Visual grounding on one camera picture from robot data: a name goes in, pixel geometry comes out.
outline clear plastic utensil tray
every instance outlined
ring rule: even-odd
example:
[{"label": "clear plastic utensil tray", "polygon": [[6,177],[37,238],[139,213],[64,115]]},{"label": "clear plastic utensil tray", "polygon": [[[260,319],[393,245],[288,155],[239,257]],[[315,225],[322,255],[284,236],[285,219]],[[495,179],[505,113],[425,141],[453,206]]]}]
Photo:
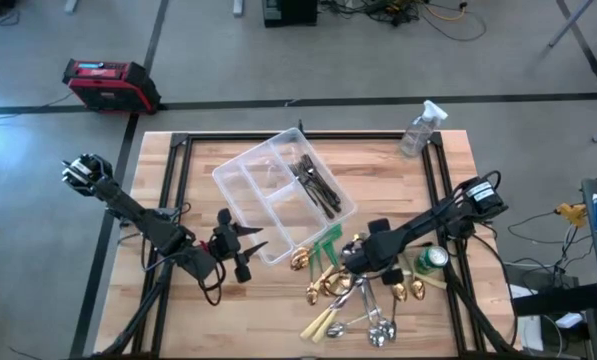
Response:
[{"label": "clear plastic utensil tray", "polygon": [[[314,203],[289,168],[303,154],[311,157],[314,167],[340,197],[341,211],[332,210],[333,219]],[[268,242],[258,251],[268,265],[282,261],[295,248],[313,242],[356,212],[356,204],[296,128],[227,161],[212,175],[239,223],[264,229],[249,237],[254,244]]]}]

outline black metal frame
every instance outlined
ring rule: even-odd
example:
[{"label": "black metal frame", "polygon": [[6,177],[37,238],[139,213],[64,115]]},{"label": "black metal frame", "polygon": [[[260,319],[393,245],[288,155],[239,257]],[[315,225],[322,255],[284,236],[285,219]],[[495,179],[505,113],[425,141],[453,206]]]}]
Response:
[{"label": "black metal frame", "polygon": [[[169,147],[169,156],[167,159],[167,165],[165,168],[165,175],[161,190],[160,196],[160,203],[159,206],[165,208],[167,206],[167,199],[169,197],[169,192],[171,188],[171,180],[173,177],[173,170],[175,164],[175,158],[177,149],[185,145],[185,153],[183,156],[183,163],[182,169],[180,174],[180,180],[178,183],[178,192],[176,195],[175,207],[181,208],[184,204],[184,197],[185,197],[185,188],[187,185],[187,177],[189,173],[189,165],[191,162],[191,154],[192,154],[192,146],[194,141],[265,141],[270,137],[276,135],[276,132],[251,132],[251,133],[174,133],[171,137],[170,147]],[[370,139],[370,140],[398,140],[402,137],[401,132],[385,132],[385,131],[368,131],[368,132],[307,132],[305,136],[309,140],[336,140],[336,139]],[[438,156],[438,164],[440,167],[440,175],[443,181],[443,190],[445,195],[448,195],[452,191],[451,187],[451,180],[449,177],[449,168],[447,164],[447,160],[445,157],[444,147],[442,143],[442,136],[440,133],[435,133],[430,141],[430,144],[434,145],[436,148],[436,153]],[[425,170],[425,175],[427,178],[427,185],[429,188],[429,196],[432,202],[432,205],[436,205],[439,201],[438,193],[436,189],[436,183],[434,178],[434,172],[431,163],[431,157],[429,153],[429,147],[425,147],[422,153],[422,160],[423,166]],[[447,247],[448,238],[447,235],[443,230],[439,230],[437,232],[438,242],[441,246]],[[465,253],[465,249],[462,246],[462,243],[456,243],[457,247],[457,255],[459,260],[459,266],[461,270],[461,277],[462,283],[469,292],[470,296],[475,299],[473,294],[473,282],[471,280],[471,274],[469,272],[469,264],[467,260],[467,256]],[[157,254],[153,248],[150,250],[149,255],[149,265],[155,263],[157,260]],[[445,279],[447,282],[454,281],[454,279],[446,273],[445,269]],[[143,293],[141,300],[144,300],[145,295],[151,290],[154,286],[154,272],[149,272],[145,275],[145,280],[143,283]],[[142,343],[144,338],[144,331],[145,331],[145,324],[144,322],[140,324],[139,328],[137,329],[134,338],[133,338],[133,345],[132,351],[130,356],[144,356],[147,355],[149,357],[159,357],[160,347],[162,344],[162,336],[164,331],[164,322],[165,322],[165,315],[167,311],[167,303],[168,303],[168,295],[169,295],[169,287],[171,281],[171,274],[166,279],[166,289],[162,292],[160,296],[160,301],[158,305],[158,312],[156,314],[156,322],[154,327],[153,339],[151,344],[151,350],[148,353],[142,352]],[[464,330],[462,327],[462,320],[460,310],[458,308],[458,302],[456,294],[453,291],[450,291],[448,288],[447,297],[449,300],[449,310],[451,316],[451,322],[454,332],[454,337],[456,339],[456,348],[458,352],[457,357],[450,357],[446,359],[518,359],[518,358],[529,358],[524,355],[520,354],[496,354],[496,353],[488,353],[486,352],[486,347],[484,346],[484,339],[482,336],[482,332],[477,326],[477,323],[474,317],[469,314],[470,323],[472,325],[472,329],[474,331],[474,339],[476,345],[476,351],[467,350],[467,343],[464,336]]]}]

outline concrete floor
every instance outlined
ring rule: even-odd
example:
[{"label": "concrete floor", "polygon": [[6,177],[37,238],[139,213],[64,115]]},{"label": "concrete floor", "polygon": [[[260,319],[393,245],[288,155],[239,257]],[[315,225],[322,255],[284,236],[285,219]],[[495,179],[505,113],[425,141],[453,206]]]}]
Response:
[{"label": "concrete floor", "polygon": [[[20,1],[20,24],[0,27],[0,107],[40,106],[67,94],[60,79],[70,57],[142,62],[159,4],[81,1],[68,16],[61,0]],[[567,4],[573,9],[576,1]],[[424,21],[392,29],[362,16],[323,14],[316,27],[267,30],[255,0],[246,0],[241,19],[232,17],[230,0],[170,0],[152,75],[165,103],[597,93],[597,78],[571,33],[556,48],[545,48],[564,22],[555,1],[473,1],[469,9],[483,16],[488,33],[476,42],[455,43]],[[452,26],[447,30],[465,36],[473,30]],[[580,29],[597,57],[597,1]],[[59,105],[69,104],[77,99]],[[500,191],[510,210],[495,222],[502,257],[553,263],[558,246],[516,239],[506,226],[561,202],[578,202],[580,180],[597,177],[597,144],[589,140],[597,131],[597,100],[440,105],[450,115],[446,128],[468,131],[479,172],[503,173]],[[131,184],[145,131],[262,130],[270,123],[282,130],[298,119],[314,130],[402,129],[419,112],[419,105],[385,105],[142,116],[124,187]],[[60,160],[96,152],[115,164],[126,125],[127,116],[87,112],[0,121],[0,359],[20,359],[8,346],[42,359],[69,356],[103,204],[60,183]],[[565,229],[554,217],[522,230],[560,240]],[[588,246],[572,247],[570,257]],[[112,245],[102,289],[114,253]],[[593,254],[568,270],[581,283],[596,281]],[[104,298],[99,292],[90,333]]]}]

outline wooden tabletop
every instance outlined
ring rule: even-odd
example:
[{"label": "wooden tabletop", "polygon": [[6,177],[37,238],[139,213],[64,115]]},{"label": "wooden tabletop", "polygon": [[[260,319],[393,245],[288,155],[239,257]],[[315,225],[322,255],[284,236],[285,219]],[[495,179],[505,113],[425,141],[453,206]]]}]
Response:
[{"label": "wooden tabletop", "polygon": [[[171,133],[148,132],[143,138],[131,195],[145,207],[157,207],[163,181]],[[476,175],[476,166],[465,131],[443,131],[442,137],[453,186]],[[194,142],[186,201],[191,210],[183,215],[183,225],[199,239],[208,239],[215,226],[216,213],[227,202],[215,184],[213,169],[255,142]],[[420,159],[405,159],[394,140],[317,140],[316,152],[330,168],[340,185],[357,203],[358,212],[343,224],[343,239],[367,231],[367,222],[387,217],[398,226],[430,208],[426,178]],[[178,179],[179,166],[174,173]],[[440,176],[436,176],[441,189]],[[171,193],[173,204],[175,191]],[[492,234],[478,229],[490,245],[496,246]],[[431,234],[420,239],[435,241]],[[118,247],[105,310],[98,330],[95,350],[107,347],[138,307],[144,274],[140,268],[140,238]],[[247,247],[248,240],[243,239]],[[477,241],[470,241],[468,258],[477,302],[492,324],[510,339],[513,315],[500,264]],[[309,283],[307,270],[294,272],[288,261],[273,267],[257,257],[250,263],[253,279],[237,284],[233,262],[226,263],[227,280],[222,302],[210,306],[196,282],[176,268],[172,279],[167,319],[163,336],[162,357],[416,357],[456,355],[449,307],[445,291],[427,286],[424,300],[411,294],[397,309],[398,338],[395,343],[376,349],[367,341],[367,322],[348,329],[338,339],[324,339],[319,344],[302,341],[300,332],[318,315],[332,298],[321,296],[315,306],[305,300]],[[433,275],[442,279],[442,273]],[[389,289],[373,282],[378,303],[391,314]],[[363,314],[362,300],[354,294],[337,320],[348,321]],[[471,330],[464,308],[463,323],[468,343]],[[150,314],[153,323],[155,311]],[[149,346],[152,326],[147,327],[144,346]]]}]

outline spray bottle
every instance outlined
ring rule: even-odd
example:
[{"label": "spray bottle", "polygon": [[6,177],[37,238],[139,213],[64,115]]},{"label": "spray bottle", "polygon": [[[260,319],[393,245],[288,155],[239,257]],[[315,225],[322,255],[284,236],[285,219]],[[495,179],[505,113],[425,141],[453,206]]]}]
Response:
[{"label": "spray bottle", "polygon": [[427,145],[427,140],[429,140],[431,134],[447,118],[447,113],[431,101],[425,101],[424,105],[425,111],[409,124],[402,136],[402,140],[400,140],[400,150],[405,156],[418,156]]}]

